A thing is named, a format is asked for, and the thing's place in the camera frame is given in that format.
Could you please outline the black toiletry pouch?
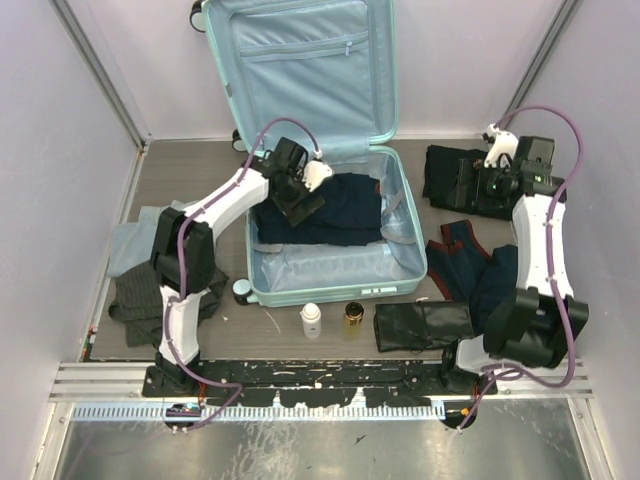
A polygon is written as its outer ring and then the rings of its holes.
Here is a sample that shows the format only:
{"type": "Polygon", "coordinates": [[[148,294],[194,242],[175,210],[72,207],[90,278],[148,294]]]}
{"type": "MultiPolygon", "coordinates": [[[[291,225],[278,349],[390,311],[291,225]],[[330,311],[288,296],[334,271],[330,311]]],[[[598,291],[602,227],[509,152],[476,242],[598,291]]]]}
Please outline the black toiletry pouch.
{"type": "Polygon", "coordinates": [[[378,304],[373,325],[380,353],[438,350],[475,337],[465,302],[378,304]]]}

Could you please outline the light blue jeans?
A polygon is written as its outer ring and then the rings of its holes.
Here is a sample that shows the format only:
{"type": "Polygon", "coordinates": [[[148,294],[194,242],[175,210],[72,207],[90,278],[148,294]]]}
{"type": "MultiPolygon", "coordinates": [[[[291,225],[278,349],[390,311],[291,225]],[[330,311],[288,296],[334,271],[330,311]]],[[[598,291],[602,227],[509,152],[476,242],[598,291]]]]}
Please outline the light blue jeans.
{"type": "Polygon", "coordinates": [[[111,236],[106,275],[117,278],[149,260],[160,214],[168,206],[143,206],[134,222],[117,225],[111,236]]]}

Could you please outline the navy blue sweater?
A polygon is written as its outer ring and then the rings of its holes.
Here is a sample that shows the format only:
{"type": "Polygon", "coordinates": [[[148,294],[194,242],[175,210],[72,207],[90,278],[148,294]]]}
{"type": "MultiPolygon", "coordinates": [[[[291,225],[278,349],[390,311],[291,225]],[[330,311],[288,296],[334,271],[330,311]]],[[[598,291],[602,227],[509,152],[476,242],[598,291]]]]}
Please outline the navy blue sweater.
{"type": "Polygon", "coordinates": [[[382,240],[380,182],[344,173],[326,180],[310,198],[324,204],[293,226],[271,200],[253,208],[258,240],[264,244],[366,246],[382,240]]]}

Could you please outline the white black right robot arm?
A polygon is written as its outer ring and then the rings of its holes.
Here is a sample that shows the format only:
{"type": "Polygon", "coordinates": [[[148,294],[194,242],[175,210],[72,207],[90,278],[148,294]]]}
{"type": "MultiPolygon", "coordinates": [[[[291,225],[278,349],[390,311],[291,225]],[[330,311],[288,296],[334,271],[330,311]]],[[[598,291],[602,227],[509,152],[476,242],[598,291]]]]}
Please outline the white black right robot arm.
{"type": "Polygon", "coordinates": [[[589,318],[589,307],[576,300],[565,266],[567,182],[553,176],[550,161],[541,158],[483,169],[481,178],[486,197],[515,200],[516,278],[483,332],[444,350],[440,385],[459,394],[474,377],[489,384],[527,378],[547,388],[565,388],[575,375],[575,340],[589,318]]]}

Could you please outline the black garment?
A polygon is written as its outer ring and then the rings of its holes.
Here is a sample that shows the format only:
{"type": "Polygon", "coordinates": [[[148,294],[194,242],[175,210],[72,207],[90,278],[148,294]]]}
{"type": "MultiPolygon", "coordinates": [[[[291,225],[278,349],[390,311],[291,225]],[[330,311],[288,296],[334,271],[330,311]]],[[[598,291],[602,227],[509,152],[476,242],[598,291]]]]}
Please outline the black garment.
{"type": "Polygon", "coordinates": [[[457,181],[458,161],[464,158],[484,161],[486,155],[487,152],[481,149],[429,146],[425,154],[422,196],[428,199],[434,208],[509,221],[512,218],[514,202],[505,198],[477,198],[476,209],[454,209],[452,206],[452,191],[457,185],[477,186],[477,182],[457,181]]]}

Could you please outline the grey striped garment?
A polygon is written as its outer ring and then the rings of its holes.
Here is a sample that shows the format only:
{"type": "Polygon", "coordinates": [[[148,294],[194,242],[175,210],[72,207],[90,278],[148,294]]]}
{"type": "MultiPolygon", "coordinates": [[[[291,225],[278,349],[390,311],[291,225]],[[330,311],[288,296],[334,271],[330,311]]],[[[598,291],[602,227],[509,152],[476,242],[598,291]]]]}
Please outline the grey striped garment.
{"type": "MultiPolygon", "coordinates": [[[[218,310],[229,277],[216,268],[209,292],[199,305],[198,323],[218,310]]],[[[115,278],[116,296],[108,308],[109,316],[125,326],[128,347],[149,345],[158,348],[162,340],[163,300],[155,271],[147,261],[115,278]]]]}

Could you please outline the amber bottle with gold cap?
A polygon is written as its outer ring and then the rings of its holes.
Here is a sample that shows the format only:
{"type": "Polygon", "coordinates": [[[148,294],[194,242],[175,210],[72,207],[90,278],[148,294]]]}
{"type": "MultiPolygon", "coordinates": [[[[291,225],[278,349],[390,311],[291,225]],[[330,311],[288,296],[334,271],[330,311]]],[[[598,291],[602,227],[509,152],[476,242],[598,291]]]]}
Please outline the amber bottle with gold cap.
{"type": "Polygon", "coordinates": [[[345,306],[343,334],[346,340],[358,338],[364,317],[364,307],[361,303],[352,301],[345,306]]]}

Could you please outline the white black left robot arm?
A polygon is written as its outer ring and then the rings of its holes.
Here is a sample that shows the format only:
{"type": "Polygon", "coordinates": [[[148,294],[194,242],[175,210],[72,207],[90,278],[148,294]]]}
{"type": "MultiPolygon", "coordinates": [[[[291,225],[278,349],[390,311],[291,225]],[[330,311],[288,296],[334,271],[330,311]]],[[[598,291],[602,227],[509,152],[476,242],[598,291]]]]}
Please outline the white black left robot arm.
{"type": "Polygon", "coordinates": [[[237,218],[269,199],[292,225],[322,206],[315,198],[334,170],[315,151],[281,138],[263,156],[251,154],[231,178],[195,204],[164,210],[150,264],[162,298],[162,330],[153,372],[176,395],[194,393],[205,379],[197,369],[200,303],[216,272],[218,237],[237,218]]]}

